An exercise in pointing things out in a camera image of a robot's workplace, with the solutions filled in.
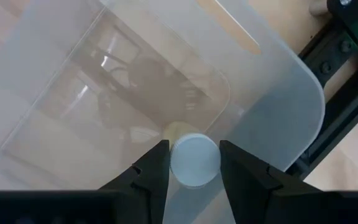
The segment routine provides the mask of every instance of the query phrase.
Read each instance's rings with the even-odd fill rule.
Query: wooden surface
[[[249,4],[273,30],[298,53],[320,30],[327,17],[316,19],[308,12],[311,0],[249,0]],[[0,48],[9,38],[30,0],[0,0]],[[352,58],[335,74],[324,90],[328,100],[358,66]],[[358,125],[306,178],[318,188],[358,189]]]

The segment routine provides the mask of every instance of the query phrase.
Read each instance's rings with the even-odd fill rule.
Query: screw
[[[343,40],[341,42],[341,45],[339,46],[339,50],[342,53],[348,53],[350,52],[352,49],[352,42],[348,41],[348,40]]]
[[[327,75],[333,68],[329,64],[329,62],[323,62],[320,65],[320,72]]]
[[[343,5],[343,6],[347,6],[348,4],[350,4],[352,2],[352,0],[339,0],[339,2]]]

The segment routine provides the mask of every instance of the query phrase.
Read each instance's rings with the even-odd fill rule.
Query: black metal frame
[[[328,0],[328,8],[333,19],[299,55],[322,86],[352,55],[358,54],[358,0],[348,6]],[[287,173],[304,179],[357,123],[358,70],[327,102],[318,137]]]

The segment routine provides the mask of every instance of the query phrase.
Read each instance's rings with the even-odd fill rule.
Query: white cap
[[[204,134],[186,134],[171,150],[171,171],[187,187],[201,187],[213,180],[221,167],[219,148]]]

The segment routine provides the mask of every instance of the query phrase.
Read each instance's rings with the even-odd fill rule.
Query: translucent plastic container
[[[0,51],[0,189],[97,189],[173,123],[285,170],[323,114],[313,74],[244,1],[36,0]],[[233,221],[221,177],[172,177],[164,220]]]

